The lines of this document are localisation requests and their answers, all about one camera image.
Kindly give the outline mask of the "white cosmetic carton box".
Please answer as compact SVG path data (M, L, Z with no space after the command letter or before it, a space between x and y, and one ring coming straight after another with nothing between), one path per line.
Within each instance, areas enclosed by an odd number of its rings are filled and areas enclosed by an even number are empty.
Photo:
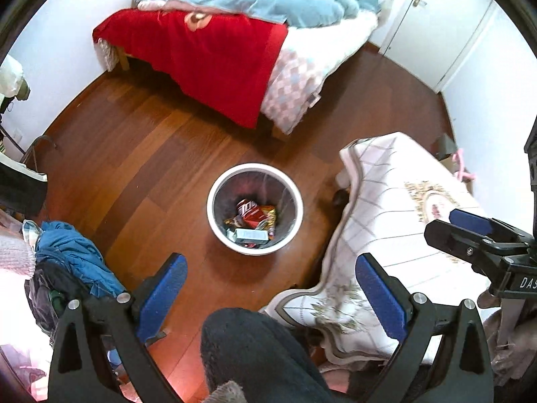
M266 230L247 228L229 229L227 237L236 244L263 245L270 241L269 234Z

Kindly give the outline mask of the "red snack packet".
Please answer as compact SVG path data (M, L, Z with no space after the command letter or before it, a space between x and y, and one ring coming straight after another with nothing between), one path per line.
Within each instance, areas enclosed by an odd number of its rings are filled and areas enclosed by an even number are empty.
M262 229L267 224L267 216L253 200L242 199L237 204L238 215L245 227Z

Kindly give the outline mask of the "blue clothes pile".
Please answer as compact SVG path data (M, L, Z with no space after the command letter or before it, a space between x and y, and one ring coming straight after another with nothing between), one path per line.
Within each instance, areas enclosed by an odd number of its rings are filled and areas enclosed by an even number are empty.
M63 221L43 222L36 242L36 262L50 262L77 277L97 298L117 297L126 291L107 267L96 245Z

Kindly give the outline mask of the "white patterned tablecloth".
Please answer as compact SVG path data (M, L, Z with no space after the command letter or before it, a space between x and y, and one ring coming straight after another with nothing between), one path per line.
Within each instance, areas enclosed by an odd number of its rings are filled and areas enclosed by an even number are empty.
M454 208L482 210L447 168L403 133L355 140L340 157L349 203L322 259L320 282L277 294L265 312L288 328L319 330L333 364L384 361L398 342L386 335L356 280L357 257L370 253L409 292L434 303L477 300L489 280L427 245L424 229L432 220L448 220Z

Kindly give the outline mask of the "black fuzzy trouser leg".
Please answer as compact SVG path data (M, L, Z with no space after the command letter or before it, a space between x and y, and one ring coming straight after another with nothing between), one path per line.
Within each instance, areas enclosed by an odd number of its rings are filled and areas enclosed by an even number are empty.
M335 397L289 330L264 314L222 308L201 328L208 390L235 382L248 402L333 402Z

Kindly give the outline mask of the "yellow snack wrapper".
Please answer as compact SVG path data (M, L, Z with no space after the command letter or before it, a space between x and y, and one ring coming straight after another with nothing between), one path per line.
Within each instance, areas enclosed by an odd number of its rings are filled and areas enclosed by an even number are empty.
M257 229L257 230L266 230L268 233L268 236L270 237L270 240L272 240L276 236L275 234L276 220L277 220L276 208L274 208L274 206L261 206L260 208L267 216L267 224L262 229ZM242 223L242 220L239 217L239 215L226 219L224 221L224 226L230 229L247 228Z

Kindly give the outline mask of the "white door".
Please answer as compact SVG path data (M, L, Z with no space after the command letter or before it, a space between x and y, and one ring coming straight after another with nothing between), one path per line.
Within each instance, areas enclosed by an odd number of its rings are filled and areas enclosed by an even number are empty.
M381 54L441 92L493 10L493 0L410 0L390 28Z

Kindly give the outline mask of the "pink checkered bed sheet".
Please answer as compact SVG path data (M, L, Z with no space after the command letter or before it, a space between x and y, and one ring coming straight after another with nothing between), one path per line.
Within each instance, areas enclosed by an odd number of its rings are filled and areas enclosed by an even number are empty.
M286 26L288 35L268 81L259 116L266 116L290 134L320 100L326 78L368 41L377 25L377 15L365 11L330 27ZM105 40L94 42L107 66L114 68L114 46Z

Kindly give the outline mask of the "white jacket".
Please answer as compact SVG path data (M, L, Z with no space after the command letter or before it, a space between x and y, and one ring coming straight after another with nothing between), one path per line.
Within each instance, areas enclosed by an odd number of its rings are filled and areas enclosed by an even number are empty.
M11 55L7 55L0 69L1 113L16 99L27 101L30 87L25 78L23 66Z

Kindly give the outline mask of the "red blanket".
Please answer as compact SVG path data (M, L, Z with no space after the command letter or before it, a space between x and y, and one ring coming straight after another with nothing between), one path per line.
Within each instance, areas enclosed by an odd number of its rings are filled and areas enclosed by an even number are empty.
M93 31L127 55L168 74L181 91L253 129L288 29L245 15L122 9Z

